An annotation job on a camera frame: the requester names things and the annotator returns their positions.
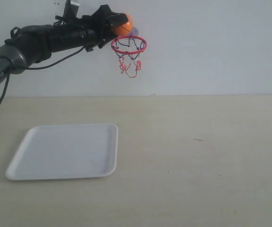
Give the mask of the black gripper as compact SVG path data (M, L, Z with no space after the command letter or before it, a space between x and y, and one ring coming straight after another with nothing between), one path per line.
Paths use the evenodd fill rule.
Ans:
M94 38L93 44L86 44L85 50L91 52L94 47L99 49L109 42L113 41L117 35L112 31L111 26L121 26L128 22L125 13L114 13L108 4L101 5L92 15L83 15L82 22L85 28L93 31L93 35L88 38Z

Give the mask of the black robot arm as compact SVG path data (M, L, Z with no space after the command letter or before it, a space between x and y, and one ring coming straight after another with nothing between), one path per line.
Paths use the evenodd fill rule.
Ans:
M114 28L128 22L124 13L113 12L109 5L101 5L92 15L77 17L79 3L68 0L62 16L52 25L15 27L10 38L0 47L0 83L7 87L11 74L32 70L34 63L51 57L54 52L73 48L90 52L102 48L118 37Z

